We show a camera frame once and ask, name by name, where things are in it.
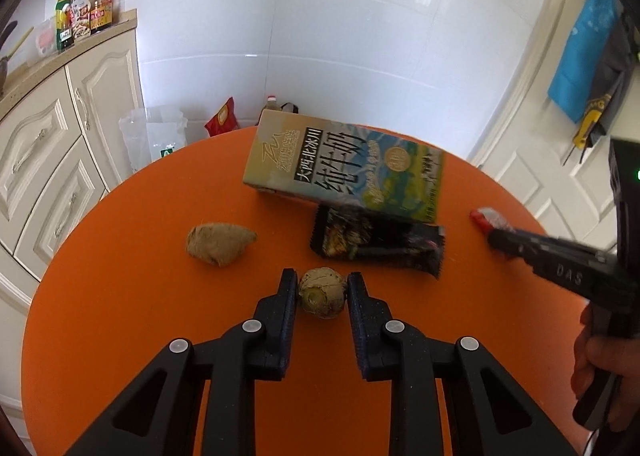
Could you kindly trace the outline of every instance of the bottle with red cap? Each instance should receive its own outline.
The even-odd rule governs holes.
[[[260,117],[262,117],[262,112],[265,110],[282,111],[282,108],[278,106],[275,95],[270,95],[267,97],[267,104],[265,104],[264,108],[262,108],[262,111],[260,111]]]

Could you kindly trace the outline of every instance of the silver rivet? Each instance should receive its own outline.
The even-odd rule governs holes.
[[[242,324],[242,329],[247,333],[253,333],[254,331],[258,331],[262,328],[262,323],[257,319],[249,319],[248,321],[244,321]]]
[[[176,339],[175,341],[171,341],[171,344],[169,344],[169,349],[173,353],[182,353],[187,350],[188,347],[189,343],[184,339]]]
[[[404,330],[404,324],[400,321],[388,321],[385,324],[385,328],[391,333],[400,333],[402,330]]]
[[[480,343],[473,337],[463,337],[460,345],[467,351],[476,351],[480,347]]]

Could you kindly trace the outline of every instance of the red bag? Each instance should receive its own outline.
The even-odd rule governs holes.
[[[213,115],[213,118],[204,125],[209,132],[209,137],[222,135],[222,133],[233,131],[240,127],[238,126],[238,120],[234,115],[234,107],[234,98],[229,97],[229,100],[222,108],[220,108],[218,113]]]

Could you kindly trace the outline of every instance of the red and white package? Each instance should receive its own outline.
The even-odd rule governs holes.
[[[234,107],[234,98],[229,97],[228,101],[226,101],[225,105],[220,108],[218,113],[213,115],[213,118],[204,125],[209,132],[209,137],[222,135],[222,133],[233,131],[240,127],[238,126],[238,120],[234,115]]]
[[[481,207],[473,210],[469,213],[469,217],[485,235],[494,229],[514,230],[507,219],[491,207]]]

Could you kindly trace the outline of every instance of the white tile wall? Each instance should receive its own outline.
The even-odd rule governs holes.
[[[543,0],[120,3],[138,9],[145,103],[180,106],[191,140],[204,136],[200,124],[229,96],[250,125],[274,93],[301,112],[394,129],[466,157],[508,88]],[[20,28],[54,5],[23,0]]]

